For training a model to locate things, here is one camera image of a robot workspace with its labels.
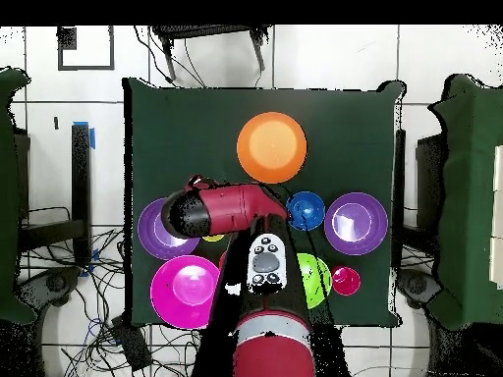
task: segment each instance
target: floor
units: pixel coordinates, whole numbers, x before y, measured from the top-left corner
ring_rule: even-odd
[[[115,71],[58,72],[56,27],[0,27],[0,68],[11,66],[28,72],[31,82],[19,90],[11,105],[15,122],[31,137],[29,203],[31,208],[71,207],[70,131],[75,121],[95,128],[91,150],[92,233],[120,230],[124,223],[124,124],[121,77],[142,78],[170,86],[166,62],[148,36],[147,27],[114,27]],[[390,80],[407,85],[402,106],[402,128],[407,131],[406,201],[417,206],[415,142],[440,132],[427,105],[440,99],[443,83],[452,74],[468,73],[485,84],[497,86],[503,78],[503,57],[498,35],[484,27],[465,26],[276,26],[262,46],[265,71],[261,74],[247,33],[189,39],[187,50],[200,77],[208,86],[290,88],[348,88],[376,90]],[[78,48],[64,51],[65,65],[108,65],[107,27],[78,27]],[[193,71],[183,41],[176,41],[174,57]],[[176,83],[197,87],[196,79],[175,64]],[[56,129],[54,118],[58,119]],[[415,212],[405,212],[415,224]],[[32,213],[32,223],[63,220],[64,211]],[[102,247],[106,236],[96,239]],[[102,256],[120,261],[115,244]],[[21,279],[46,262],[24,257]],[[106,271],[96,268],[103,277]],[[107,290],[111,316],[124,310],[124,278],[117,274]],[[89,277],[78,285],[86,310],[97,307],[95,287]],[[423,377],[428,360],[428,332],[423,313],[395,299],[403,323],[395,329],[344,328],[343,342],[354,377]],[[88,333],[84,304],[77,294],[61,308],[51,308],[43,331],[43,354],[48,377],[63,377],[69,356],[78,354]],[[145,339],[162,363],[194,361],[195,349],[186,348],[190,333],[146,327]],[[167,346],[166,340],[180,338]],[[187,367],[179,366],[182,372]],[[157,367],[144,374],[121,370],[117,377],[175,377]],[[89,377],[111,377],[95,372]]]

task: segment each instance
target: purple bowl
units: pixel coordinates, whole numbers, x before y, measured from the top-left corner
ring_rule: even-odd
[[[138,221],[138,237],[149,254],[161,260],[170,260],[184,254],[191,254],[199,239],[177,239],[171,236],[160,218],[161,209],[167,198],[156,199],[143,209]]]
[[[388,216],[373,196],[351,192],[330,205],[324,228],[325,236],[337,251],[349,255],[367,254],[384,240]]]

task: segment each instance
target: yellow object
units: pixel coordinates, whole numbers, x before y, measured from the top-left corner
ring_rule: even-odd
[[[224,235],[217,235],[217,236],[206,236],[203,237],[203,240],[206,240],[207,242],[218,242],[224,238]]]

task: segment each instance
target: white box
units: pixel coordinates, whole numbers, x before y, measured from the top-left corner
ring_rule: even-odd
[[[497,190],[494,193],[491,236],[503,239],[503,190]]]
[[[503,240],[491,238],[491,255],[489,262],[489,279],[503,285]]]
[[[494,157],[494,187],[493,190],[503,191],[503,145],[496,147]]]

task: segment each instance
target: green bowl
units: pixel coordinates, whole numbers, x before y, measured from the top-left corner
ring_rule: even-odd
[[[323,296],[323,288],[321,287],[321,279],[316,266],[316,257],[308,253],[298,253],[297,259],[299,260],[299,266],[301,266],[301,273],[303,274],[307,308],[313,309],[320,305],[325,299],[325,296]],[[332,290],[332,274],[323,260],[318,258],[317,263],[323,275],[326,293],[329,295]]]

